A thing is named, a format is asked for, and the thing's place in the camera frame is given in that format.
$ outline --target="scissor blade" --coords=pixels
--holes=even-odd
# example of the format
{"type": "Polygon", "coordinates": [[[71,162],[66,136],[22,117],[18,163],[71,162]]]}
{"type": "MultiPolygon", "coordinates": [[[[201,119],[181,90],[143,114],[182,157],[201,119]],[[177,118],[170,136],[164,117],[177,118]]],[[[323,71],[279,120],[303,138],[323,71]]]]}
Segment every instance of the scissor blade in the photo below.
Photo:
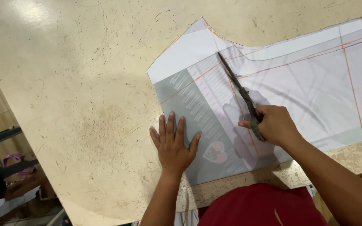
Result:
{"type": "Polygon", "coordinates": [[[217,55],[219,55],[220,60],[222,61],[224,67],[226,68],[226,72],[227,72],[227,75],[229,76],[229,78],[234,82],[234,84],[237,86],[238,89],[242,89],[241,84],[239,83],[239,81],[237,80],[235,74],[233,73],[233,71],[229,67],[229,64],[223,59],[222,54],[220,54],[220,52],[217,52],[217,55]]]}

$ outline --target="chair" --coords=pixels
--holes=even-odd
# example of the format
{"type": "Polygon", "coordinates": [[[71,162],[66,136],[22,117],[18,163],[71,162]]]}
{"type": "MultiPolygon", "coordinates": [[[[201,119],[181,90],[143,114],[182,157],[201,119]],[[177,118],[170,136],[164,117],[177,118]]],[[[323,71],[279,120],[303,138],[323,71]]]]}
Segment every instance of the chair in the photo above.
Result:
{"type": "MultiPolygon", "coordinates": [[[[0,132],[0,142],[9,139],[13,136],[16,136],[20,133],[22,133],[22,129],[20,127],[15,127],[15,126],[12,129],[4,130],[0,132]]],[[[4,167],[3,163],[0,160],[0,175],[2,175],[3,178],[9,177],[15,173],[23,171],[28,167],[36,165],[38,162],[39,161],[37,159],[31,161],[23,160],[21,162],[4,167]]]]}

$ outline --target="right hand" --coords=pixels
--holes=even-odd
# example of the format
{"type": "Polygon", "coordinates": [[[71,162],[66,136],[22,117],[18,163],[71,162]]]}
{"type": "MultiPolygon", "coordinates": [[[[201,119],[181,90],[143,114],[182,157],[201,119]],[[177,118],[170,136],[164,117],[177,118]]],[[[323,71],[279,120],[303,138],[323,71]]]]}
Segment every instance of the right hand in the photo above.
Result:
{"type": "MultiPolygon", "coordinates": [[[[291,143],[303,139],[285,107],[258,106],[256,113],[264,116],[262,122],[258,124],[258,129],[269,143],[285,149],[291,143]]],[[[238,125],[251,128],[247,120],[238,122],[238,125]]]]}

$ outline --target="left hand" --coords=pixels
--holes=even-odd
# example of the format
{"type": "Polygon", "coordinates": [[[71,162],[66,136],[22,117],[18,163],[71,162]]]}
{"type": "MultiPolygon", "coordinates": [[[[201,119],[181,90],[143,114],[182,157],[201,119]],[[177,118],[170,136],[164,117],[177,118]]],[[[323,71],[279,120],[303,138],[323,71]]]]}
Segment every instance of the left hand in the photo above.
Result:
{"type": "Polygon", "coordinates": [[[196,135],[190,148],[184,145],[185,118],[182,116],[178,122],[177,131],[174,136],[174,112],[168,116],[167,126],[164,116],[159,118],[159,137],[153,129],[149,129],[150,136],[158,151],[158,159],[163,167],[163,174],[181,177],[185,169],[191,164],[198,149],[198,142],[201,135],[196,135]]]}

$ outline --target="beige table surface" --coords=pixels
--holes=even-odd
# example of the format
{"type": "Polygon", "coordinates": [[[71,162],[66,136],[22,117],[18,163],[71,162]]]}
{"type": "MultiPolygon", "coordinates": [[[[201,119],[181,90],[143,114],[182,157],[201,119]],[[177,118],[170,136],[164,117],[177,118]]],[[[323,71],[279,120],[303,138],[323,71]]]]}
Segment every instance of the beige table surface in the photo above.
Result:
{"type": "MultiPolygon", "coordinates": [[[[268,45],[362,16],[362,0],[0,0],[0,87],[75,225],[139,220],[160,176],[148,135],[161,113],[145,73],[203,16],[268,45]]],[[[329,152],[362,173],[362,142],[329,152]]],[[[190,187],[177,211],[265,181],[309,184],[296,162],[190,187]]]]}

